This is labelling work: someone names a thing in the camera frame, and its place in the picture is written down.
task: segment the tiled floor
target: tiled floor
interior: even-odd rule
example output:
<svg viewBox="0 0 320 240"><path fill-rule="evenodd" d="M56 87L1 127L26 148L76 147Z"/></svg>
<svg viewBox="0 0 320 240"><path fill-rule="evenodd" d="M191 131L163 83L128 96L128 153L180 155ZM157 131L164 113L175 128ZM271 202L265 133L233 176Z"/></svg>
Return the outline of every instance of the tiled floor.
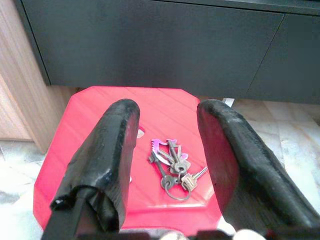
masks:
<svg viewBox="0 0 320 240"><path fill-rule="evenodd" d="M320 105L237 99L241 113L320 213ZM32 142L0 141L0 238L40 239L33 186L44 155Z"/></svg>

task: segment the dark gray cabinet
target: dark gray cabinet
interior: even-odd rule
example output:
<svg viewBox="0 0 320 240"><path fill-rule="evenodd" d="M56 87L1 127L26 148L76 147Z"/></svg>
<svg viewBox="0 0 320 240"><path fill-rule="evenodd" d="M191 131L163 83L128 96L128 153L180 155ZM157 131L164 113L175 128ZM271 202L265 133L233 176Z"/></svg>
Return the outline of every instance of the dark gray cabinet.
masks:
<svg viewBox="0 0 320 240"><path fill-rule="evenodd" d="M320 104L319 1L15 2L47 84Z"/></svg>
<svg viewBox="0 0 320 240"><path fill-rule="evenodd" d="M320 103L320 17L284 17L247 97Z"/></svg>

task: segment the stool top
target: stool top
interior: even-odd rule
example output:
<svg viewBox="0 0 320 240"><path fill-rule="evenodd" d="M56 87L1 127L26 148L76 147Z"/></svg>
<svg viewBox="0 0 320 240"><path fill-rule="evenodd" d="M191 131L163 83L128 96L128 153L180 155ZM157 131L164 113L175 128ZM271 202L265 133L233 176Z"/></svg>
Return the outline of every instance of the stool top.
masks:
<svg viewBox="0 0 320 240"><path fill-rule="evenodd" d="M209 173L198 179L190 199L177 201L165 193L159 170L148 161L152 139L177 139L182 152L189 155L189 173L207 165L197 124L199 99L181 89L109 86L78 92L66 107L34 186L33 213L41 227L46 227L51 215L49 205L74 153L107 108L120 99L132 99L139 105L139 128L144 131L133 152L132 182L122 228L173 229L186 236L215 229L221 212ZM181 186L170 192L186 195Z"/></svg>

